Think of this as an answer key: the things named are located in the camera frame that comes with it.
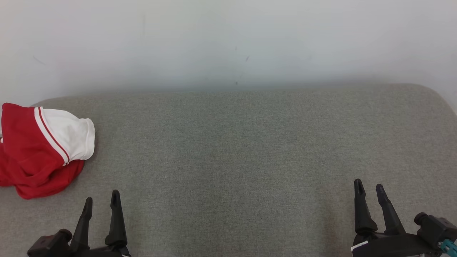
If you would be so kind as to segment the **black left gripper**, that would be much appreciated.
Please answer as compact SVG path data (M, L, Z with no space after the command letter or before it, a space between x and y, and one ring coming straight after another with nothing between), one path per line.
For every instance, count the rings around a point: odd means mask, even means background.
M87 197L68 248L68 257L130 257L125 229L124 212L120 193L113 190L110 202L111 221L104 247L90 248L88 244L89 221L92 218L92 197Z

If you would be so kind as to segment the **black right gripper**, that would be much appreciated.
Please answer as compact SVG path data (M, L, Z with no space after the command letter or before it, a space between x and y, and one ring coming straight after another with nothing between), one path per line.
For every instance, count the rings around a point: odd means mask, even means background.
M366 192L361 179L355 180L355 232L353 257L439 257L438 243L442 232L419 230L417 235L406 233L395 207L382 184L376 193L385 223L384 233L378 230L366 202Z

